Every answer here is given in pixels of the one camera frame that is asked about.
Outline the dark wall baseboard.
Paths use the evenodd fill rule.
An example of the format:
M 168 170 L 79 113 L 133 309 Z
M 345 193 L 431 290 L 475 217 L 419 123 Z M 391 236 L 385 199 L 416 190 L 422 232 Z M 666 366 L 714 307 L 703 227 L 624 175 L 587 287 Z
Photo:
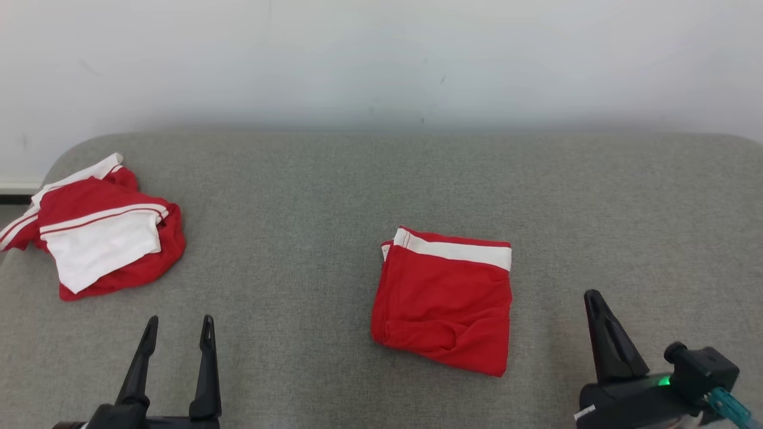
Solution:
M 29 206 L 41 185 L 39 181 L 0 178 L 0 206 Z

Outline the red shorts with white trim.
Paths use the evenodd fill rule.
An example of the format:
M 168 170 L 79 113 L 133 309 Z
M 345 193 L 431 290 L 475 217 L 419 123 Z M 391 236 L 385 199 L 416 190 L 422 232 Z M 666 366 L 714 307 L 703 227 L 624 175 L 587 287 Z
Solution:
M 510 243 L 401 226 L 381 252 L 370 322 L 374 342 L 503 377 L 513 301 Z

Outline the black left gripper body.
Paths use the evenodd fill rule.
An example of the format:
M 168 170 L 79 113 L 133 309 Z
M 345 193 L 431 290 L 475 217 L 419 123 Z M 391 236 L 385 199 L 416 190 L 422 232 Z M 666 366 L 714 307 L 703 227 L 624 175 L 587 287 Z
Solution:
M 100 405 L 87 421 L 60 421 L 52 429 L 221 429 L 217 418 L 148 417 L 141 405 Z

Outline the red white basketball jersey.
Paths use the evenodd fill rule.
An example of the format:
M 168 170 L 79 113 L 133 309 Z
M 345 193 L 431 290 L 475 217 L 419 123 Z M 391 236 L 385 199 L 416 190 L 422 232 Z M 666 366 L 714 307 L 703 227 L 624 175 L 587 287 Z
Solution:
M 180 207 L 142 193 L 122 155 L 112 154 L 44 185 L 0 231 L 0 252 L 29 246 L 52 256 L 60 299 L 76 301 L 160 279 L 186 240 Z

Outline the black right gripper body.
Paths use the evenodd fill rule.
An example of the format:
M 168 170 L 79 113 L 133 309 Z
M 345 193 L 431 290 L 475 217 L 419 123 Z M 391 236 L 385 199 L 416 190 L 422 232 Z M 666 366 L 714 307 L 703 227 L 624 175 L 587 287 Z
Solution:
M 576 429 L 686 429 L 704 416 L 701 406 L 677 393 L 668 374 L 585 385 L 579 404 Z

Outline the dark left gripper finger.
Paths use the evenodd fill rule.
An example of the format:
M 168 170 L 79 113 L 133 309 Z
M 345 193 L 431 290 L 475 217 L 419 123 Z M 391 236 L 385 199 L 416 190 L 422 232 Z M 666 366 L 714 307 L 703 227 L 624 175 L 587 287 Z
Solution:
M 189 418 L 192 421 L 217 421 L 222 415 L 222 402 L 215 323 L 212 315 L 204 316 L 199 348 L 201 362 L 196 393 L 189 405 Z
M 141 340 L 137 345 L 134 357 L 126 372 L 122 388 L 119 391 L 115 405 L 141 405 L 149 408 L 150 400 L 145 395 L 145 382 L 147 382 L 147 373 L 149 361 L 156 347 L 156 337 L 160 320 L 158 316 L 149 319 Z

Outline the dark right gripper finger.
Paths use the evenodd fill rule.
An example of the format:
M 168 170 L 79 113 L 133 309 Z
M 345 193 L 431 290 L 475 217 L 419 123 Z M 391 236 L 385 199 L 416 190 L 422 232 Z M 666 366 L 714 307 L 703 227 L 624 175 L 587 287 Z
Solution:
M 647 366 L 644 359 L 641 357 L 641 354 L 638 352 L 637 348 L 635 347 L 635 344 L 633 344 L 632 340 L 630 339 L 629 335 L 626 333 L 625 329 L 622 327 L 622 324 L 620 322 L 619 322 L 619 328 L 621 329 L 621 331 L 619 332 L 618 350 L 619 350 L 619 355 L 621 356 L 621 359 L 624 362 L 624 377 L 619 378 L 618 380 L 615 380 L 611 383 L 626 382 L 629 380 L 639 380 L 640 378 L 647 377 L 647 375 L 650 372 L 649 367 Z
M 619 321 L 599 290 L 584 293 L 588 329 L 597 382 L 611 383 L 624 377 L 624 362 L 618 350 Z

